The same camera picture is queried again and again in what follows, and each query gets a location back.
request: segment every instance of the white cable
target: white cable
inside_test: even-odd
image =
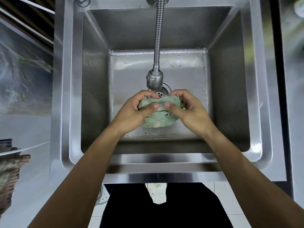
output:
[[[28,30],[32,31],[33,33],[37,34],[39,37],[43,38],[44,40],[47,40],[49,43],[54,45],[54,42],[52,42],[50,39],[46,38],[45,36],[43,36],[42,34],[40,34],[39,32],[37,32],[36,30],[32,29],[31,27],[29,27],[28,25],[24,24],[23,22],[21,22],[19,19],[15,18],[13,15],[11,15],[10,13],[6,12],[4,9],[2,9],[0,7],[0,11],[2,13],[4,13],[5,15],[9,16],[10,18],[12,18],[13,20],[15,20],[16,22],[18,22],[19,24],[21,24],[22,26],[24,26],[25,28],[27,28]]]
[[[25,148],[25,149],[17,149],[17,150],[12,150],[12,151],[7,151],[7,152],[3,152],[3,153],[0,153],[0,156],[3,156],[3,155],[7,155],[7,154],[11,154],[11,153],[19,153],[19,152],[22,152],[22,151],[25,151],[27,149],[32,149],[32,148],[35,148],[37,146],[41,146],[43,144],[46,144],[50,141],[47,141],[47,142],[43,142],[43,143],[40,143],[38,145],[34,145],[34,146],[31,146],[31,147],[28,147],[28,148]]]
[[[23,1],[23,2],[25,2],[25,3],[27,3],[27,4],[29,4],[29,5],[32,5],[32,6],[35,6],[35,7],[39,8],[39,9],[42,9],[42,10],[44,10],[44,11],[47,11],[47,12],[49,12],[49,13],[51,13],[51,14],[55,14],[54,11],[52,11],[52,10],[50,10],[50,9],[47,9],[46,7],[43,7],[43,6],[38,5],[38,4],[36,4],[36,3],[33,3],[33,2],[31,2],[31,1],[28,1],[28,0],[20,0],[20,1]]]

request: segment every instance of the forearm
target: forearm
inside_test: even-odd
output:
[[[87,227],[119,138],[112,128],[105,129],[28,227]]]
[[[252,227],[299,227],[303,209],[264,176],[222,133],[206,136]]]

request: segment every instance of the white bottle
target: white bottle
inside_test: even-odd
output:
[[[304,0],[297,0],[294,4],[295,13],[304,18]]]

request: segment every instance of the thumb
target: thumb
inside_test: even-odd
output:
[[[182,118],[186,113],[181,107],[169,101],[165,102],[165,107],[170,113],[173,113],[178,118]]]
[[[151,115],[154,111],[156,111],[159,107],[159,104],[157,102],[151,103],[144,109],[140,110],[140,113],[144,116],[144,118],[148,117]]]

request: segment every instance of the faucet head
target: faucet head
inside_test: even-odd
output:
[[[163,87],[164,74],[161,71],[154,72],[153,70],[150,70],[146,79],[147,87],[150,90],[158,91]]]

